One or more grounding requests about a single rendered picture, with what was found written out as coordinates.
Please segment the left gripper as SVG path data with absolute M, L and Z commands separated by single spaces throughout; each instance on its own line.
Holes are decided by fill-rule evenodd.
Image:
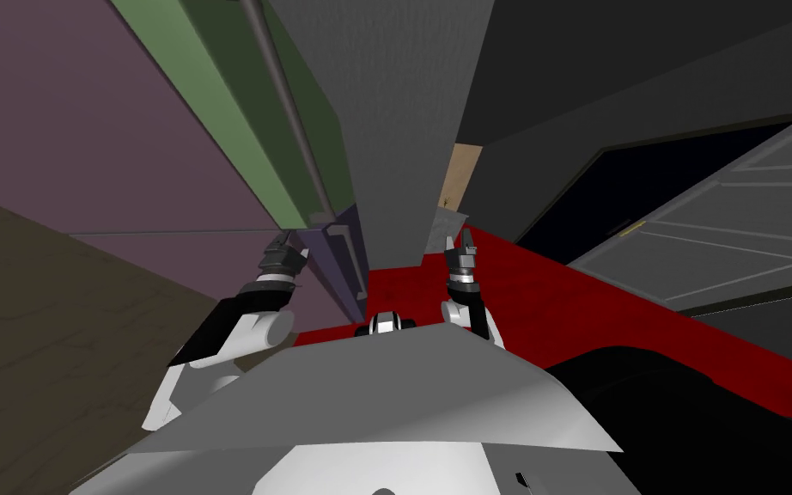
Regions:
M 259 262 L 259 278 L 263 276 L 295 278 L 305 269 L 308 263 L 309 249 L 303 246 L 293 246 L 290 242 L 294 238 L 294 230 L 285 230 L 267 245 Z

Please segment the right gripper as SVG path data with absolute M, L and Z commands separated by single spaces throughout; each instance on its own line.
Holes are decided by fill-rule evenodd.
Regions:
M 460 234 L 460 248 L 455 248 L 454 238 L 447 236 L 443 252 L 449 276 L 471 277 L 474 274 L 477 248 L 468 228 L 464 228 Z

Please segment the dark purple panel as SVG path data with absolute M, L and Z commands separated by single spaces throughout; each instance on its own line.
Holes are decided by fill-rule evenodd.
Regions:
M 309 250 L 311 268 L 349 321 L 367 320 L 369 263 L 357 204 L 335 221 L 297 232 L 297 244 Z

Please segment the green door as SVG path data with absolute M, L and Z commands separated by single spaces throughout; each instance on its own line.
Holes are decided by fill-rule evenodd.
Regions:
M 320 222 L 322 207 L 240 0 L 111 0 L 272 219 Z M 342 127 L 273 0 L 267 27 L 335 214 L 355 203 Z

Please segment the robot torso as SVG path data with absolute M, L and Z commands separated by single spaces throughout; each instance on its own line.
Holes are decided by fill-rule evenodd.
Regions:
M 453 322 L 235 360 L 70 495 L 641 495 L 557 379 Z

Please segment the grey panelled door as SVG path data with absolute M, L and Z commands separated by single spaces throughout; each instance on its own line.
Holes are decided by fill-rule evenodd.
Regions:
M 792 286 L 792 125 L 572 267 L 674 311 Z

